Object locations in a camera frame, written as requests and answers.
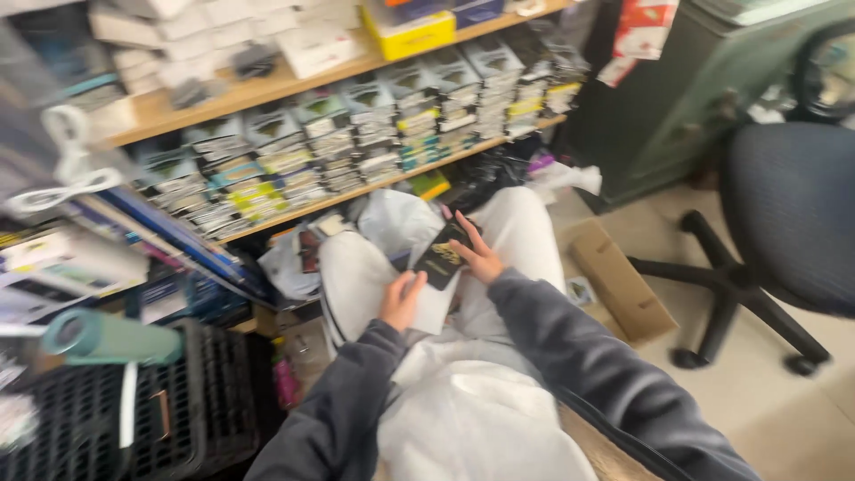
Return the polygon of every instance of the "shelf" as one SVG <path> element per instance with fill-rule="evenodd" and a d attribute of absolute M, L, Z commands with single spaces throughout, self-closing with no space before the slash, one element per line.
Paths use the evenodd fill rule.
<path fill-rule="evenodd" d="M 529 17 L 517 14 L 503 14 L 495 20 L 484 21 L 472 27 L 462 28 L 457 31 L 457 38 L 453 43 L 474 39 L 485 33 L 495 32 L 517 23 L 523 23 L 542 15 L 557 12 L 570 2 L 571 0 L 545 0 L 545 9 L 538 14 Z M 235 80 L 231 69 L 219 71 L 218 74 L 228 84 L 226 92 L 219 97 L 212 98 L 208 102 L 189 109 L 173 110 L 165 89 L 134 97 L 132 98 L 132 102 L 137 117 L 137 127 L 114 135 L 109 139 L 115 145 L 130 144 L 137 140 L 165 134 L 166 132 L 231 114 L 238 110 L 248 109 L 255 105 L 276 100 L 277 98 L 304 92 L 317 86 L 324 86 L 337 80 L 397 62 L 397 60 L 394 62 L 384 60 L 376 43 L 364 29 L 352 30 L 351 33 L 354 39 L 365 48 L 367 53 L 356 60 L 343 63 L 338 67 L 327 70 L 323 74 L 315 75 L 308 79 L 296 79 L 285 59 L 279 56 L 276 69 L 266 78 L 255 78 L 240 82 Z"/>
<path fill-rule="evenodd" d="M 540 122 L 538 122 L 538 128 L 547 128 L 547 127 L 550 127 L 552 125 L 557 125 L 561 122 L 564 122 L 565 119 L 567 119 L 566 116 L 557 116 L 557 117 L 552 118 L 552 119 L 543 119 Z M 358 188 L 356 190 L 352 190 L 348 193 L 336 195 L 335 197 L 331 197 L 329 199 L 324 199 L 320 202 L 315 202 L 314 204 L 310 204 L 310 205 L 306 205 L 304 207 L 300 207 L 299 209 L 296 209 L 295 211 L 287 212 L 284 216 L 276 217 L 275 219 L 270 219 L 264 223 L 260 223 L 256 226 L 252 227 L 252 229 L 247 229 L 247 230 L 245 230 L 239 234 L 230 235 L 226 239 L 220 240 L 219 242 L 221 244 L 226 244 L 227 242 L 231 242 L 231 241 L 240 239 L 241 237 L 244 237 L 244 236 L 247 236 L 250 234 L 255 234 L 256 232 L 260 232 L 264 229 L 269 229 L 269 228 L 274 227 L 276 225 L 279 225 L 281 223 L 286 223 L 288 221 L 292 221 L 298 217 L 302 217 L 302 216 L 305 216 L 307 214 L 311 214 L 312 212 L 316 212 L 316 211 L 319 211 L 321 209 L 326 209 L 327 207 L 332 207 L 333 205 L 340 204 L 346 200 L 354 199 L 356 197 L 359 197 L 360 195 L 363 195 L 365 193 L 369 193 L 373 190 L 377 190 L 379 188 L 383 188 L 386 186 L 391 186 L 395 182 L 400 182 L 400 181 L 409 179 L 410 177 L 414 177 L 414 176 L 419 175 L 419 174 L 424 174 L 425 172 L 428 172 L 429 170 L 437 169 L 439 167 L 442 167 L 443 165 L 448 165 L 449 163 L 455 163 L 456 161 L 458 161 L 462 158 L 466 158 L 466 157 L 474 155 L 478 152 L 483 152 L 487 149 L 491 149 L 491 148 L 495 147 L 496 145 L 502 145 L 503 143 L 505 143 L 507 141 L 508 141 L 508 139 L 505 137 L 497 137 L 495 139 L 485 140 L 485 141 L 481 142 L 480 144 L 475 145 L 471 149 L 468 149 L 466 151 L 460 151 L 460 152 L 458 152 L 454 155 L 450 155 L 449 157 L 446 157 L 442 160 L 438 160 L 437 162 L 427 163 L 427 164 L 422 165 L 421 167 L 418 167 L 416 169 L 408 170 L 408 171 L 404 172 L 403 174 L 396 175 L 395 177 L 393 177 L 391 179 L 386 179 L 384 181 L 375 182 L 373 184 L 368 184 L 365 187 L 361 187 L 361 188 Z"/>

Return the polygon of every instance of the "dark gray sleeve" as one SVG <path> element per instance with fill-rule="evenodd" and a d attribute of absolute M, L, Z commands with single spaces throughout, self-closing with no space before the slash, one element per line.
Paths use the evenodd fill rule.
<path fill-rule="evenodd" d="M 245 481 L 370 479 L 370 462 L 353 472 L 366 444 L 376 449 L 377 421 L 389 380 L 404 357 L 401 335 L 378 319 L 356 342 L 348 342 L 299 407 L 258 454 Z"/>
<path fill-rule="evenodd" d="M 703 481 L 757 480 L 698 403 L 549 282 L 508 269 L 487 294 L 510 338 L 561 401 L 568 389 L 614 426 Z"/>

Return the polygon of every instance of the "black office chair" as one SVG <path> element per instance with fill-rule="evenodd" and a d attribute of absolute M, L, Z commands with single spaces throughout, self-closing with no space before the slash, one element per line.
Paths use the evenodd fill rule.
<path fill-rule="evenodd" d="M 698 352 L 675 349 L 671 362 L 684 369 L 711 363 L 742 305 L 799 351 L 785 359 L 790 372 L 813 374 L 831 356 L 766 292 L 809 311 L 855 318 L 855 132 L 800 122 L 747 127 L 723 162 L 721 198 L 744 264 L 697 211 L 680 228 L 698 238 L 712 269 L 630 259 L 640 274 L 715 294 Z"/>

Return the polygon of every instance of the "green metal cabinet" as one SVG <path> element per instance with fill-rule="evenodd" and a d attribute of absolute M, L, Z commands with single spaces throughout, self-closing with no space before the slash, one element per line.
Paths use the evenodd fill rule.
<path fill-rule="evenodd" d="M 811 33 L 850 16 L 853 0 L 832 0 L 737 27 L 684 0 L 660 60 L 640 62 L 615 89 L 589 81 L 569 114 L 563 141 L 604 176 L 589 204 L 605 211 L 691 173 Z"/>

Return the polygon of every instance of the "hand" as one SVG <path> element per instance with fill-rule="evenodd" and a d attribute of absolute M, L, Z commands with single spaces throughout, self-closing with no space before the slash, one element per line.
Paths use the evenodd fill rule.
<path fill-rule="evenodd" d="M 404 294 L 407 283 L 413 277 L 416 278 L 413 285 Z M 416 298 L 418 298 L 422 288 L 425 287 L 426 282 L 428 282 L 427 272 L 421 271 L 415 275 L 412 270 L 407 270 L 398 279 L 387 285 L 386 294 L 380 304 L 380 319 L 395 328 L 397 332 L 402 332 L 410 327 L 416 316 Z"/>
<path fill-rule="evenodd" d="M 466 234 L 469 234 L 473 249 L 469 249 L 456 240 L 451 240 L 448 245 L 451 250 L 466 259 L 475 278 L 489 286 L 504 270 L 502 261 L 498 260 L 496 253 L 486 246 L 481 235 L 478 234 L 478 229 L 460 211 L 457 211 L 455 216 Z"/>

